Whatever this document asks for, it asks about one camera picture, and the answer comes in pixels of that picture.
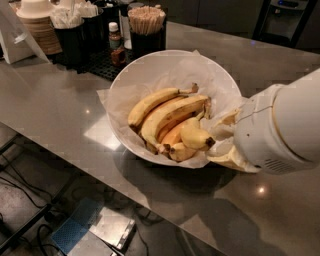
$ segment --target floor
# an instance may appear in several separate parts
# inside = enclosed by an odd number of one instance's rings
[[[3,156],[0,157],[0,165],[4,166],[0,169],[0,217],[6,227],[15,232],[38,211],[35,205],[40,207],[49,202],[50,197],[59,191],[62,184],[70,177],[73,168],[23,138],[20,142],[18,140],[18,145],[14,145]],[[63,255],[52,246],[54,242],[51,238],[51,231],[57,230],[68,219],[83,198],[103,201],[108,209],[135,220],[136,231],[132,233],[133,237],[129,240],[123,255],[222,255],[92,177],[79,170],[76,172],[79,174],[77,179],[68,187],[51,214],[46,218],[41,218],[19,239],[15,248],[7,249],[3,255]],[[35,205],[21,189],[9,184],[8,181],[23,188]],[[0,232],[0,243],[3,243],[5,239]],[[46,245],[41,249],[39,244]],[[92,244],[96,246],[96,240],[92,241]],[[72,255],[83,255],[81,251],[82,248],[78,250],[79,253],[75,252]]]

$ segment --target banana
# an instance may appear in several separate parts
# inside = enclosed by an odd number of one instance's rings
[[[202,111],[200,112],[196,117],[192,117],[195,118],[197,120],[200,120],[203,116],[204,116],[204,112]],[[174,145],[178,142],[181,142],[181,129],[183,126],[185,126],[188,123],[188,119],[186,119],[185,121],[179,123],[178,125],[176,125],[175,127],[173,127],[165,136],[164,138],[161,140],[161,144],[169,144],[169,145]]]
[[[179,100],[182,100],[182,99],[184,99],[184,98],[186,98],[186,97],[188,97],[188,96],[176,96],[175,98],[170,99],[170,100],[167,100],[167,101],[161,103],[160,105],[158,105],[157,107],[155,107],[154,109],[152,109],[152,110],[146,115],[146,117],[144,118],[144,120],[141,122],[141,124],[140,124],[139,127],[137,128],[136,132],[137,132],[138,134],[140,134],[140,130],[141,130],[141,127],[142,127],[143,123],[145,122],[145,120],[146,120],[150,115],[152,115],[153,112],[157,111],[158,109],[163,108],[164,106],[167,106],[167,105],[169,105],[169,104],[172,104],[172,103],[174,103],[174,102],[177,102],[177,101],[179,101]]]
[[[180,136],[188,148],[207,151],[215,141],[208,131],[200,128],[200,119],[197,117],[189,118],[181,128]]]
[[[196,149],[188,148],[182,142],[179,142],[171,146],[169,156],[172,160],[182,162],[193,157],[196,152]]]
[[[261,170],[253,166],[246,158],[244,158],[234,145],[231,147],[228,153],[222,156],[207,156],[207,159],[216,164],[242,172],[256,173]]]
[[[173,145],[179,141],[176,142],[170,142],[172,137],[176,136],[174,135],[175,133],[177,133],[178,131],[178,127],[181,123],[183,123],[186,119],[192,117],[193,113],[187,113],[186,115],[182,116],[181,118],[172,120],[170,123],[168,123],[165,127],[163,127],[158,134],[157,140],[158,142],[161,142],[161,144],[170,144]]]
[[[159,104],[170,100],[180,94],[196,93],[198,92],[198,89],[198,85],[196,83],[193,83],[192,88],[188,90],[180,90],[178,88],[164,88],[149,94],[148,96],[140,100],[130,111],[128,116],[129,126],[133,130],[136,130],[145,116]]]
[[[164,146],[157,140],[160,130],[172,120],[177,120],[188,113],[199,111],[203,108],[205,101],[209,99],[208,96],[198,94],[169,104],[159,111],[155,111],[145,120],[141,127],[142,138],[148,145],[155,147],[158,152],[161,153],[165,151]]]

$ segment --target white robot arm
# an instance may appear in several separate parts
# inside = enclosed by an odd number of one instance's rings
[[[234,145],[252,165],[273,174],[320,163],[320,69],[248,99],[236,116]]]

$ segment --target stainless steel counter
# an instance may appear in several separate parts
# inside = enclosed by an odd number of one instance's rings
[[[316,54],[174,23],[167,49],[213,59],[246,97],[320,64]],[[319,255],[319,168],[272,176],[153,165],[110,131],[101,103],[110,85],[35,58],[2,61],[0,122],[227,255]]]

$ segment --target black cable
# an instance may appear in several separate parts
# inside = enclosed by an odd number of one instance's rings
[[[63,215],[65,218],[69,217],[69,214],[63,210],[59,210],[59,209],[51,209],[50,212],[55,212],[57,214]]]
[[[18,239],[19,239],[19,241],[25,242],[29,246],[30,249],[33,248],[33,245],[31,244],[31,242],[27,238],[25,238],[24,236],[20,236]]]
[[[139,238],[140,238],[141,242],[143,243],[144,247],[146,248],[146,256],[149,256],[149,246],[148,246],[147,242],[142,238],[142,236],[140,234],[140,231],[139,231],[137,226],[136,226],[136,230],[137,230],[137,233],[139,235]]]
[[[63,255],[65,255],[57,246],[53,245],[53,244],[43,244],[42,247],[46,247],[46,246],[50,246],[54,249],[56,249],[58,252],[61,252]]]
[[[121,252],[118,251],[117,247],[115,247],[113,244],[108,243],[107,241],[104,241],[100,238],[100,240],[109,247],[109,249],[111,251],[113,251],[115,254],[119,255],[119,256],[123,256],[123,254]]]
[[[79,201],[81,199],[81,196],[77,196],[77,192],[78,191],[81,192],[82,189],[87,190],[87,187],[80,186],[80,187],[74,188],[71,191],[71,198],[74,201]],[[132,201],[129,198],[126,198],[126,201],[124,201],[121,198],[120,198],[120,200],[116,199],[116,191],[113,190],[113,189],[111,191],[105,191],[105,190],[103,192],[97,191],[96,193],[98,193],[98,194],[103,196],[103,199],[104,199],[105,203],[113,203],[113,206],[115,208],[118,208],[118,209],[124,209],[124,208],[128,207],[132,203]]]
[[[58,251],[61,252],[61,250],[60,250],[58,247],[56,247],[56,246],[54,246],[54,245],[52,245],[52,244],[44,244],[44,245],[42,244],[42,242],[41,242],[41,236],[40,236],[40,232],[41,232],[41,229],[42,229],[42,228],[47,228],[50,233],[53,232],[52,228],[51,228],[50,226],[46,225],[46,224],[41,224],[41,225],[38,227],[38,230],[37,230],[37,242],[38,242],[38,245],[39,245],[39,248],[40,248],[42,254],[43,254],[44,256],[48,256],[46,250],[44,249],[45,246],[54,247],[56,250],[58,250]]]
[[[40,191],[40,192],[42,192],[42,193],[45,193],[45,194],[49,195],[50,200],[52,201],[52,198],[53,198],[53,197],[52,197],[52,195],[51,195],[48,191],[45,191],[45,190],[43,190],[43,189],[41,189],[41,188],[38,188],[38,187],[30,184],[29,182],[27,182],[26,179],[22,176],[22,174],[13,166],[13,164],[12,164],[3,154],[2,154],[2,157],[7,161],[8,165],[12,168],[12,170],[20,177],[20,179],[21,179],[27,186],[29,186],[30,188],[33,188],[33,189],[35,189],[35,190],[38,190],[38,191]]]
[[[19,187],[18,185],[12,183],[11,181],[9,181],[9,180],[7,180],[7,179],[5,179],[5,178],[3,178],[3,177],[0,177],[0,179],[8,182],[8,183],[9,183],[9,186],[12,186],[12,187],[14,187],[14,188],[20,189],[20,190],[29,198],[29,200],[31,201],[31,203],[32,203],[35,207],[37,207],[37,208],[39,208],[39,209],[45,207],[45,205],[43,205],[43,206],[37,205],[37,204],[33,201],[32,197],[31,197],[23,188]]]
[[[150,214],[152,212],[150,210],[148,210],[146,215],[143,215],[139,212],[138,208],[142,208],[142,207],[134,207],[134,212],[139,217],[142,224],[144,224],[146,226],[152,226],[152,225],[158,224],[164,220],[163,218],[159,217],[158,215],[156,215],[155,219],[151,219]]]

